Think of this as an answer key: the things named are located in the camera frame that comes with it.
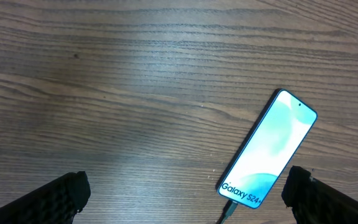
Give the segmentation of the Galaxy smartphone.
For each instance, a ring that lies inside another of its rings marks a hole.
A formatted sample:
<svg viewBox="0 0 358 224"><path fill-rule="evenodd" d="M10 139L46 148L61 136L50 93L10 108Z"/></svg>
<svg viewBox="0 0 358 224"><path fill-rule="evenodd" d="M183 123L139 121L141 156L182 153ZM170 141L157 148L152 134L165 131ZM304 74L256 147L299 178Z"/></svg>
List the Galaxy smartphone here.
<svg viewBox="0 0 358 224"><path fill-rule="evenodd" d="M259 208L318 118L288 90L278 89L219 181L217 193Z"/></svg>

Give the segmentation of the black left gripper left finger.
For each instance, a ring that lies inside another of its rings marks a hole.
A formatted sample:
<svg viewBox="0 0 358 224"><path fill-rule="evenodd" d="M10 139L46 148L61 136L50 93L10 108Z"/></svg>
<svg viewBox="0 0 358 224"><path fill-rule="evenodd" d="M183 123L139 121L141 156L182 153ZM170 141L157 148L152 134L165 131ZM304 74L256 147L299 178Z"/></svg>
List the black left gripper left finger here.
<svg viewBox="0 0 358 224"><path fill-rule="evenodd" d="M0 208L0 224L72 224L91 196L86 172L69 172Z"/></svg>

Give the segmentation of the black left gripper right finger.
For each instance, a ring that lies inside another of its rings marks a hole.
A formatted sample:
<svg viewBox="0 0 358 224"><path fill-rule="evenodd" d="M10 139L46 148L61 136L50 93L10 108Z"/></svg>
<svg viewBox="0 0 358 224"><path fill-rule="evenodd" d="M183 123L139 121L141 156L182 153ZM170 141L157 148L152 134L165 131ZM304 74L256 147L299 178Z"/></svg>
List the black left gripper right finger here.
<svg viewBox="0 0 358 224"><path fill-rule="evenodd" d="M293 166L282 199L297 224L358 224L358 201Z"/></svg>

